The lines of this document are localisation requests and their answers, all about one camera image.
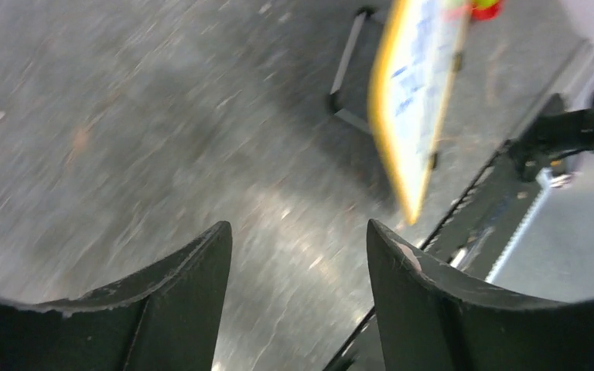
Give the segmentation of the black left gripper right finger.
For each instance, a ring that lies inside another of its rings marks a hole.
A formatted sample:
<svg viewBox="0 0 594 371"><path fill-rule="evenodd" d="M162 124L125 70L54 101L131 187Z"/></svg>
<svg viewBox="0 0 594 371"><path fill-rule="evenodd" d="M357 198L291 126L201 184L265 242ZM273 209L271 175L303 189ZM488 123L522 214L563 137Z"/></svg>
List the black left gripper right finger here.
<svg viewBox="0 0 594 371"><path fill-rule="evenodd" d="M594 370L594 299L564 303L469 276L367 224L388 370Z"/></svg>

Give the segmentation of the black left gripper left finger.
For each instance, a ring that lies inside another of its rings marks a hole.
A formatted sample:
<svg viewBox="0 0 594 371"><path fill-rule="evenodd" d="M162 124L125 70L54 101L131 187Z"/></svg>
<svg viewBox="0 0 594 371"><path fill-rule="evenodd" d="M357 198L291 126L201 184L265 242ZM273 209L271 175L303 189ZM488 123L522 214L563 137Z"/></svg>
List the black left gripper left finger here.
<svg viewBox="0 0 594 371"><path fill-rule="evenodd" d="M231 254L231 226L220 221L78 299L0 298L0 370L211 369Z"/></svg>

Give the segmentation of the yellow framed whiteboard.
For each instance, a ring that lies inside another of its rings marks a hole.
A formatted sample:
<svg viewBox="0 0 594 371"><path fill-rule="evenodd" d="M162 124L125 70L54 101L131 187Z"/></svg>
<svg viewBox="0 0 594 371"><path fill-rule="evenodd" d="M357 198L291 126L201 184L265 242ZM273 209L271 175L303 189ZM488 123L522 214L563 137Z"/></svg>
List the yellow framed whiteboard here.
<svg viewBox="0 0 594 371"><path fill-rule="evenodd" d="M371 133L407 223L421 215L469 25L469 1L393 1L370 74Z"/></svg>

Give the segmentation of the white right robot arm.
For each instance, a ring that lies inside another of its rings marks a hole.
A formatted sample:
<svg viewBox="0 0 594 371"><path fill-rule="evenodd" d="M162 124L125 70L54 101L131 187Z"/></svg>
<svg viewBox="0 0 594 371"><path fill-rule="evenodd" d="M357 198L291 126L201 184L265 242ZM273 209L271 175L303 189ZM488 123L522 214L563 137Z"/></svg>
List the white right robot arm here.
<svg viewBox="0 0 594 371"><path fill-rule="evenodd" d="M536 117L508 154L518 178L532 182L552 162L584 151L594 153L594 96L586 109Z"/></svg>

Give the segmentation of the metal whiteboard stand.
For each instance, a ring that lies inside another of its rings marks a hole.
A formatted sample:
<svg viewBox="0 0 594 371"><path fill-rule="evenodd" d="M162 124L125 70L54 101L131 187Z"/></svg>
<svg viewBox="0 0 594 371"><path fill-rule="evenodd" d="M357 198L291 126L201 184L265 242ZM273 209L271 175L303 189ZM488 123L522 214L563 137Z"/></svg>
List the metal whiteboard stand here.
<svg viewBox="0 0 594 371"><path fill-rule="evenodd" d="M379 10L369 5L358 8L340 57L331 89L327 95L327 104L330 113L364 134L371 134L370 125L366 119L361 118L343 106L340 100L340 92L364 24L366 22L374 22L383 26L386 19L387 11Z"/></svg>

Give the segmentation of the red bowl with green block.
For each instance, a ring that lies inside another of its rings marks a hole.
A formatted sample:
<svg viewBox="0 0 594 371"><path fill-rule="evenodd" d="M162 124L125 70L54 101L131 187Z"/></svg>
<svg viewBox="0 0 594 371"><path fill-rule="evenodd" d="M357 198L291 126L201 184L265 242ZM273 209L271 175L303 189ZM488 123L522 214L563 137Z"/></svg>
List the red bowl with green block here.
<svg viewBox="0 0 594 371"><path fill-rule="evenodd" d="M487 21L496 18L502 9L502 0L472 0L471 17L473 21Z"/></svg>

